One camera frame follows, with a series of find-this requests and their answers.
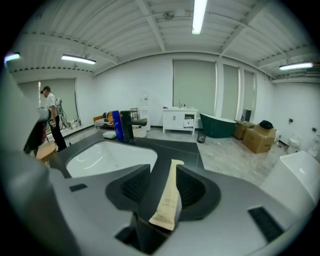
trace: ceiling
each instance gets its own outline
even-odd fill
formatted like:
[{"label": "ceiling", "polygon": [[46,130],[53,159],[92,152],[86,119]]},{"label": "ceiling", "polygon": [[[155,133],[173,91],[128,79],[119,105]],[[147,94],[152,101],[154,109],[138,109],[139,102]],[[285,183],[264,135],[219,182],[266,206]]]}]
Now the ceiling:
[{"label": "ceiling", "polygon": [[[174,17],[166,20],[165,13]],[[97,75],[150,55],[201,52],[281,78],[306,71],[281,71],[280,65],[320,63],[303,26],[277,1],[208,0],[200,35],[191,33],[192,21],[193,0],[52,0],[25,25],[11,49],[21,58],[7,66],[12,73],[69,69]],[[63,54],[96,64],[61,60]]]}]

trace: man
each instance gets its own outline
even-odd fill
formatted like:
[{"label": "man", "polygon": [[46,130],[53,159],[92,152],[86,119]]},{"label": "man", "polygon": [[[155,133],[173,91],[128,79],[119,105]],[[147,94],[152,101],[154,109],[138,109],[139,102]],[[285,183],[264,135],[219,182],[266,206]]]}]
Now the man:
[{"label": "man", "polygon": [[51,110],[52,119],[49,120],[49,125],[51,128],[52,136],[55,140],[55,143],[58,146],[58,152],[60,152],[61,150],[64,150],[67,147],[67,145],[64,140],[64,137],[60,132],[60,127],[59,127],[60,118],[56,111],[56,98],[54,94],[51,92],[49,86],[45,86],[41,91],[41,94],[43,94],[43,96],[46,98],[45,108]]}]

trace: green bathtub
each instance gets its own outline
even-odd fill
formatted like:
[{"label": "green bathtub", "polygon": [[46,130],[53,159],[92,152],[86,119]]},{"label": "green bathtub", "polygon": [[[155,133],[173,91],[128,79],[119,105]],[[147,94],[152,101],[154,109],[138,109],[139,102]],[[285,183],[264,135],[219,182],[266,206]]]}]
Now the green bathtub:
[{"label": "green bathtub", "polygon": [[234,133],[236,122],[233,120],[215,117],[200,113],[205,135],[212,138],[228,138]]}]

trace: beige sachet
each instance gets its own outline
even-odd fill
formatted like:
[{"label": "beige sachet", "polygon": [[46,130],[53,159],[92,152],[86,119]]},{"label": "beige sachet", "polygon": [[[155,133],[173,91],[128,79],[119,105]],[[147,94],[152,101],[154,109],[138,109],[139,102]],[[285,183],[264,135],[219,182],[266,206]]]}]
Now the beige sachet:
[{"label": "beige sachet", "polygon": [[153,225],[173,231],[175,228],[175,216],[179,200],[179,192],[176,185],[176,166],[184,165],[180,160],[171,160],[171,166],[166,184],[154,215],[149,219]]}]

